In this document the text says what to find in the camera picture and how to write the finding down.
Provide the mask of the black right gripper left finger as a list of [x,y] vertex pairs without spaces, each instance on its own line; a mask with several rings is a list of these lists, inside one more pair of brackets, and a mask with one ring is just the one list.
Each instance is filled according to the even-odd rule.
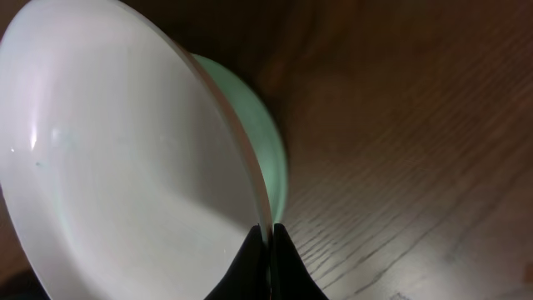
[[251,228],[222,280],[206,300],[265,300],[267,247],[258,225]]

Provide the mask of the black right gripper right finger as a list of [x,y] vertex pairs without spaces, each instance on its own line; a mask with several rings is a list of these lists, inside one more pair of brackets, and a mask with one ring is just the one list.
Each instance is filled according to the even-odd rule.
[[286,228],[276,223],[271,240],[271,299],[328,300],[301,260]]

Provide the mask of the white plate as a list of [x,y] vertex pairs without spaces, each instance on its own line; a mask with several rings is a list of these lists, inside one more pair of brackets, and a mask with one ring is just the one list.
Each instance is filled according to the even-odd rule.
[[53,299],[202,299],[272,224],[232,105],[119,1],[31,1],[8,25],[1,187]]

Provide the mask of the mint green plate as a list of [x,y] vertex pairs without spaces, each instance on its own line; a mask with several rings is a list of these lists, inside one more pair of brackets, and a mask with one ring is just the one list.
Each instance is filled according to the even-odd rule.
[[255,91],[234,72],[207,57],[193,56],[219,87],[238,116],[256,154],[274,223],[282,220],[288,197],[288,164],[281,134]]

